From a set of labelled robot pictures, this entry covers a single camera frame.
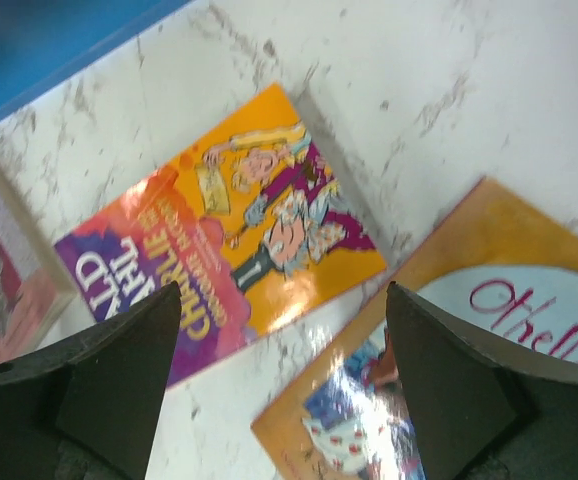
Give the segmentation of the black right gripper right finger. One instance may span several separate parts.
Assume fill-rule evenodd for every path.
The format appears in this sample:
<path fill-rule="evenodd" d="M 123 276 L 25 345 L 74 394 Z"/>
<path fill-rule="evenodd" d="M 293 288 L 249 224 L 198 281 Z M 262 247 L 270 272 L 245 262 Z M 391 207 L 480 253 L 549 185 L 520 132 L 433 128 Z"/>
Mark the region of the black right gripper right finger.
<path fill-rule="evenodd" d="M 393 282 L 386 319 L 429 479 L 578 479 L 578 364 Z"/>

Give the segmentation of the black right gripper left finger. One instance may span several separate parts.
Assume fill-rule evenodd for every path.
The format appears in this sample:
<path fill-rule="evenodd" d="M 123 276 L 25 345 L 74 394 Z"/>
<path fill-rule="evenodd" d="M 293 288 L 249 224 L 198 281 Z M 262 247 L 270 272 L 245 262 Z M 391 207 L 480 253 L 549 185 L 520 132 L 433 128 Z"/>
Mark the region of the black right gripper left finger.
<path fill-rule="evenodd" d="M 0 479 L 142 479 L 181 313 L 171 283 L 0 363 Z"/>

